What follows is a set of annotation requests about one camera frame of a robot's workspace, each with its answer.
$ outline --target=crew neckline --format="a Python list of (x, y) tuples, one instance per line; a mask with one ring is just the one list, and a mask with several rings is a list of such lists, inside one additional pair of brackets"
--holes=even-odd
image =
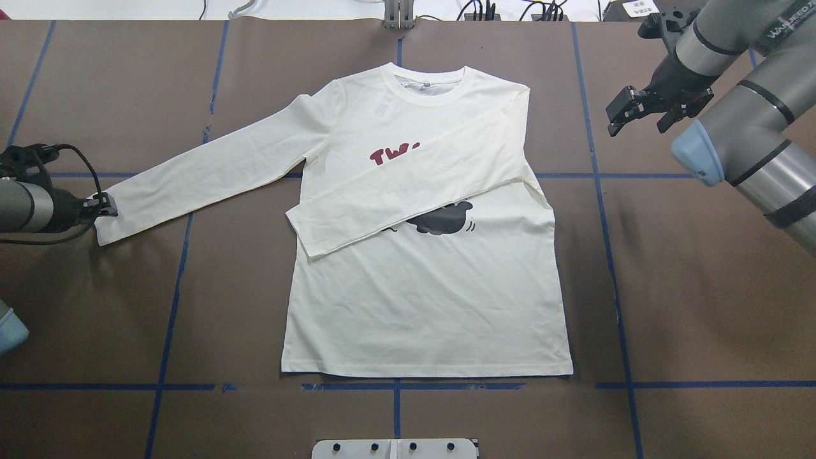
[[(380, 67), (380, 74), (385, 80), (385, 85), (388, 89), (396, 94), (399, 98), (415, 105), (424, 106), (438, 106), (449, 104), (462, 96), (465, 90), (470, 86), (473, 80), (473, 69), (464, 66), (459, 70), (452, 72), (440, 72), (436, 74), (429, 74), (425, 72), (417, 72), (415, 70), (408, 70), (402, 67), (397, 67), (393, 62)], [(435, 96), (423, 96), (404, 88), (398, 81), (397, 77), (408, 78), (416, 82), (430, 82), (430, 83), (451, 83), (459, 82), (448, 92), (437, 94)]]

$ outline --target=white floor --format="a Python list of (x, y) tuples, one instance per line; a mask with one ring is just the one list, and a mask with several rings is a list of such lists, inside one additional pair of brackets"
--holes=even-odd
[[(0, 0), (0, 9), (12, 19), (62, 20), (196, 20), (206, 1), (203, 19), (224, 20), (250, 0)], [(414, 14), (455, 20), (468, 0), (415, 0)], [(601, 9), (609, 0), (601, 0)], [(502, 20), (518, 20), (526, 0), (498, 0)], [(598, 21), (597, 0), (566, 0), (570, 20)], [(530, 13), (539, 13), (532, 7)], [(242, 14), (265, 19), (356, 19), (384, 17), (383, 0), (255, 0)]]

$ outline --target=long-sleeve shirt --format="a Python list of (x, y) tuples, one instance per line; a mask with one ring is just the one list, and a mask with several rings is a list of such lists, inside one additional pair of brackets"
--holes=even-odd
[(468, 67), (334, 80), (111, 187), (119, 216), (97, 220), (99, 243), (305, 160), (286, 213), (297, 257), (282, 371), (572, 373), (554, 215), (524, 157), (529, 93)]

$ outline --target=shirt sleeve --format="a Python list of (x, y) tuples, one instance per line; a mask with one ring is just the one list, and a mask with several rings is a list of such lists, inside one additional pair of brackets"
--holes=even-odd
[(523, 181), (543, 199), (524, 157), (529, 89), (286, 215), (309, 256), (323, 256), (414, 216)]
[(335, 80), (268, 118), (110, 187), (106, 191), (119, 215), (96, 219), (99, 245), (281, 178), (304, 158), (317, 156), (343, 106)]

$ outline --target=sticker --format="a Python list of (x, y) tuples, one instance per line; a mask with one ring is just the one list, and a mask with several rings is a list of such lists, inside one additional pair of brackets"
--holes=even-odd
[(629, 17), (643, 17), (652, 13), (659, 13), (657, 6), (652, 0), (637, 0), (636, 2), (623, 3), (623, 9)]

